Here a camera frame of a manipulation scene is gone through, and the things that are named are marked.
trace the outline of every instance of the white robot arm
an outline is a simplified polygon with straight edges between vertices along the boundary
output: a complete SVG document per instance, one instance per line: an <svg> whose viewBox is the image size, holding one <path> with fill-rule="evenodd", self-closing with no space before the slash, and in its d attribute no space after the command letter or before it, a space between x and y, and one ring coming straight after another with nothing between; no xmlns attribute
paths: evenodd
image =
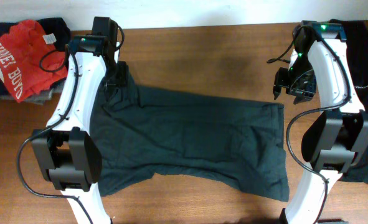
<svg viewBox="0 0 368 224"><path fill-rule="evenodd" d="M276 99L281 88L286 88L286 93L296 96L296 104L312 99L318 83L322 107L340 105L347 94L351 94L351 99L338 110L323 112L303 137L302 153L308 162L306 166L329 180L329 191L342 173L351 164L357 163L364 152L368 144L368 114L364 113L364 106L355 93L349 75L343 29L338 24L306 23L316 32L322 32L321 37L340 57L345 73L332 52L308 29L302 29L296 33L293 41L295 50L289 69L279 69L273 92ZM125 73L119 70L119 51L111 53L110 50L111 45L118 44L116 36L115 22L109 18L96 17L92 35L75 37L69 43L77 59L80 75L73 105L67 117L50 133L32 141L44 179L51 181L63 195L78 197L87 211L91 221L75 200L68 199L79 224L111 223L97 185L101 156L90 137L90 117L102 80L110 86L124 85L126 82ZM73 97L76 78L74 56L69 58L64 90L48 126L58 122ZM68 142L70 152L58 150L63 142ZM324 180L305 170L295 197L282 211L280 223L314 223L319 217L324 196Z"/></svg>
<svg viewBox="0 0 368 224"><path fill-rule="evenodd" d="M281 223L289 224L316 223L326 199L325 190L328 194L349 166L359 161L368 145L368 114L352 84L342 26L309 21L303 21L302 26L307 29L295 29L289 69L280 68L276 74L275 99L280 88L286 88L286 93L296 96L295 104L308 101L318 84L321 107L340 106L336 110L319 110L322 115L303 137L304 165L326 178L328 185L319 175L304 170L294 198L280 217ZM286 131L288 147L289 131L290 127Z"/></svg>

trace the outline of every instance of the black cable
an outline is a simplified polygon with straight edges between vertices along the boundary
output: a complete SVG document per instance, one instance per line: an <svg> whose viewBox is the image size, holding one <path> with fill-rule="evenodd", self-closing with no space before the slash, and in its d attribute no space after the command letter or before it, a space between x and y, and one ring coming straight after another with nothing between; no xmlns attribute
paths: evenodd
<svg viewBox="0 0 368 224"><path fill-rule="evenodd" d="M68 58L68 55L69 55L69 50L68 50L68 47L66 47L66 56ZM51 54L52 52L49 52L47 53L43 59L48 56L49 54ZM32 194L36 195L36 196L39 196L39 197L45 197L45 198L69 198L69 199L73 199L75 200L79 206L82 208L83 212L85 213L85 215L87 216L88 220L90 221L91 224L93 224L92 222L92 219L90 217L90 215L88 214L87 210L85 209L83 203L80 201L79 197L76 197L76 196L71 196L71 195L50 195L50 194L42 194L42 193L38 193L36 192L35 190L31 189L29 187L29 185L27 184L27 182L25 181L25 179L23 178L23 175L22 175L22 170L21 170L21 154L22 154L22 151L24 149L24 147L26 146L26 144L30 141L33 141L37 138L39 138L40 136L42 136L43 134L45 133L48 133L52 128L58 126L64 119L66 119L70 109L72 108L72 105L73 105L73 102L74 102L74 98L75 98L75 95L76 95L76 91L77 91L77 87L78 87L78 77L79 77L79 74L78 74L78 65L77 65L77 59L74 55L72 55L72 58L73 58L73 62L74 62L74 66L75 66L75 81L74 81L74 86L73 86L73 92L72 92L72 95L70 97L70 101L69 101L69 104L65 110L65 113L63 115L60 115L60 119L55 122L53 125L50 125L48 127L46 127L45 129L43 129L41 132L35 134L35 135L32 135L30 137L28 137L20 146L18 152L17 152L17 156L16 156L16 169L17 169L17 175L19 177L19 179L21 180L23 186Z"/></svg>
<svg viewBox="0 0 368 224"><path fill-rule="evenodd" d="M43 66L42 66L42 62L44 61L45 58L47 58L50 54L54 53L54 52L57 52L58 50L55 49L55 50L51 50L50 52L46 53L44 56L42 56L42 58L40 59L40 68L41 70L45 71L45 72L58 72L59 70L63 69L64 66L66 65L68 59L69 59L69 51L68 51L68 48L66 47L65 49L65 60L63 62L63 64L61 64L61 66L59 68L56 68L54 70L48 70L48 69L45 69Z"/></svg>
<svg viewBox="0 0 368 224"><path fill-rule="evenodd" d="M281 54L281 55L280 55L279 57L277 57L277 58L271 58L271 59L267 60L267 63L273 63L273 62L276 62L276 61L283 61L284 59L281 59L281 58L282 58L283 56L285 56L285 55L289 52L289 50L290 50L291 46L293 46L293 44L294 44L294 42L295 42L295 39L296 39L296 38L293 38L293 40L291 41L291 43L290 43L289 47L285 50L285 52L283 52L283 54Z"/></svg>
<svg viewBox="0 0 368 224"><path fill-rule="evenodd" d="M119 46L116 47L116 50L115 51L121 49L121 46L123 46L124 39L125 39L124 32L123 32L123 29L121 28L121 26L117 25L117 28L120 30L120 33L121 33L121 42L120 42Z"/></svg>
<svg viewBox="0 0 368 224"><path fill-rule="evenodd" d="M326 111L326 110L334 110L334 109L338 109L342 106L344 106L345 104L347 104L350 99L351 99L351 90L350 90L350 81L348 79L348 76L347 76L347 73L346 73L346 69L344 68L344 65L342 64L342 62L340 61L340 58L336 55L336 53L334 52L334 50L329 46L328 43L326 43L326 41L321 37L320 34L318 34L312 27L310 26L301 26L299 27L299 29L297 30L296 32L296 35L295 37L293 38L293 41L291 42L290 46L288 47L288 49L284 52L284 54L282 54L281 56L279 56L278 58L274 58L274 59L270 59L268 60L271 61L269 63L272 63L272 62L276 62L277 60L281 59L288 51L289 49L293 46L293 43L297 37L297 35L299 34L300 30L301 29L310 29L314 35L316 36L316 39L318 41L321 41L323 43L323 45L329 50L329 52L333 55L334 59L336 60L336 62L339 64L339 68L340 70L342 71L342 74L344 76L344 81L346 82L346 88L347 88L347 94L344 95L345 96L345 99L343 100L342 103L338 104L338 105L334 105L334 106L327 106L327 107L323 107L323 108L316 108L316 109L313 109L313 110L308 110L308 111L304 111L298 115L296 115L288 124L288 127L286 128L286 144L288 146L288 150L289 150L289 153L290 155L292 156L292 158L302 167L304 168L305 170L313 173L313 174L316 174L318 176L320 176L320 178L322 178L323 182L324 182L324 198L323 198L323 201L322 201L322 205L321 205L321 208L319 209L319 213L318 213L318 216L316 217L315 219L315 223L318 222L321 214L322 214L322 211L323 211L323 208L325 206L325 202L326 202L326 199L328 198L328 179L325 178L325 176L323 176L322 174L320 174L319 172L315 172L314 170L312 170L311 168L309 168L308 166L306 166L305 164L303 164L297 157L296 155L294 154L292 148L291 148L291 144L290 144L290 129L291 129L291 126L293 125L293 123L298 120L299 118L301 118L302 116L304 115L307 115L307 114L311 114L311 113L316 113L316 112L321 112L321 111Z"/></svg>

